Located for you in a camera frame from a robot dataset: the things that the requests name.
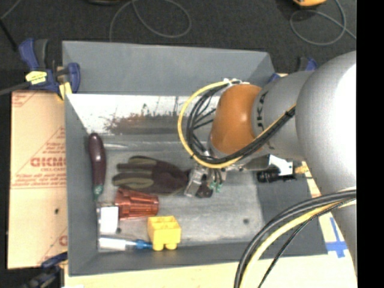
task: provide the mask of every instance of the blue tape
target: blue tape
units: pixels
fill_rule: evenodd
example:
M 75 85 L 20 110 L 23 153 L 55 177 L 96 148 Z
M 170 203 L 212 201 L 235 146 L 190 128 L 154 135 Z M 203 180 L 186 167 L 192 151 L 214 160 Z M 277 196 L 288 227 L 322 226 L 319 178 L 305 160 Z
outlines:
M 348 250 L 347 244 L 345 241 L 340 240 L 340 237 L 337 232 L 336 222 L 333 218 L 331 220 L 331 225 L 335 233 L 336 241 L 326 242 L 325 246 L 328 251 L 335 251 L 337 254 L 337 258 L 345 257 L 344 250 Z

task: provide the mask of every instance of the black floor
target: black floor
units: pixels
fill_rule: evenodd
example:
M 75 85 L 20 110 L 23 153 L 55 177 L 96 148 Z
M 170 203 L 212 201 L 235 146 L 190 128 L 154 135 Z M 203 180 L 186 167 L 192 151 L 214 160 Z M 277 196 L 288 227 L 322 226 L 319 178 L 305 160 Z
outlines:
M 145 22 L 160 36 L 146 28 L 137 18 L 132 4 L 95 5 L 87 0 L 0 0 L 0 18 L 16 44 L 29 37 L 48 38 L 49 61 L 61 61 L 61 40 L 121 41 L 139 44 L 214 47 L 261 50 L 268 52 L 277 72 L 291 73 L 302 56 L 313 58 L 319 65 L 356 50 L 356 0 L 328 0 L 317 8 L 339 23 L 347 32 L 318 14 L 295 13 L 298 8 L 289 0 L 136 0 Z M 14 4 L 19 3 L 8 12 Z M 293 27 L 308 41 L 299 38 Z M 185 34 L 181 37 L 170 35 Z M 10 40 L 0 29 L 0 89 L 23 81 L 28 70 L 13 50 Z M 38 270 L 5 270 L 7 209 L 9 184 L 10 99 L 0 97 L 0 286 L 23 283 Z

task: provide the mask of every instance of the brown glove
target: brown glove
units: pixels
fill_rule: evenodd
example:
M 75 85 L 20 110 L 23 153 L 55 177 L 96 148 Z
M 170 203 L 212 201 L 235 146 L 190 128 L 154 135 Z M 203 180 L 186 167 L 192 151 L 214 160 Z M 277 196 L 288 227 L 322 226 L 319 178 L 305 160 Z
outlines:
M 188 183 L 188 172 L 149 157 L 131 157 L 128 163 L 119 163 L 117 168 L 120 173 L 112 178 L 115 186 L 143 193 L 172 194 Z

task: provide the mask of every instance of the red screwdriver handle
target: red screwdriver handle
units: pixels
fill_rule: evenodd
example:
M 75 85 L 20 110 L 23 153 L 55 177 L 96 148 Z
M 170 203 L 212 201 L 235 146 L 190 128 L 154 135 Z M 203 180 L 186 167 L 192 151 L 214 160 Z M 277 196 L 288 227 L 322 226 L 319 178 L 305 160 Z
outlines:
M 104 185 L 107 170 L 106 152 L 103 141 L 97 133 L 89 135 L 88 152 L 92 163 L 93 186 Z

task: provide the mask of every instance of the yellow label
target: yellow label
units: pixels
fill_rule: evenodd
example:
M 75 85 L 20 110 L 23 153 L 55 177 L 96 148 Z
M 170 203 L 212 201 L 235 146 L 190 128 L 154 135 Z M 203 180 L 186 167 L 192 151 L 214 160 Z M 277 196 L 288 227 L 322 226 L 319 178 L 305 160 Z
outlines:
M 32 71 L 25 76 L 25 79 L 32 85 L 44 82 L 46 80 L 47 73 L 45 71 Z

